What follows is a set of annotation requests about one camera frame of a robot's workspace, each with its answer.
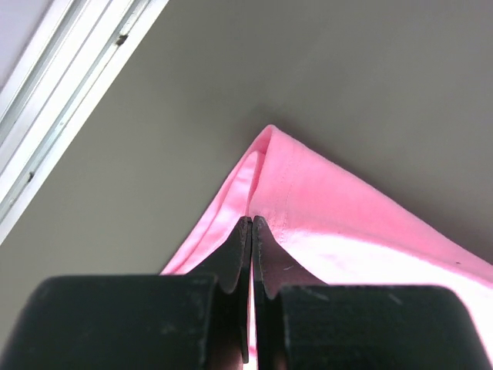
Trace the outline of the pink t shirt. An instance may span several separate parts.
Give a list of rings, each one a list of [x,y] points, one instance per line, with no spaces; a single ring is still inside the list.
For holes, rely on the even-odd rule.
[[[192,270],[242,216],[264,217],[276,241],[329,284],[452,290],[491,352],[492,266],[271,125],[231,170],[164,272]]]

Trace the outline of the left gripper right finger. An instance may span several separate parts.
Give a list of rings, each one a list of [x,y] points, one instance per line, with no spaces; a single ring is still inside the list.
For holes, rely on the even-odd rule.
[[[325,283],[280,246],[261,216],[253,219],[252,267],[257,364],[291,366],[307,322],[300,308],[303,289]]]

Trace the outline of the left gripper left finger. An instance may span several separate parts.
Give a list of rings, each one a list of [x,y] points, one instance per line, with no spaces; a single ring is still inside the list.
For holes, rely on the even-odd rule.
[[[189,273],[215,279],[207,313],[207,365],[249,361],[252,226],[240,217],[226,240]]]

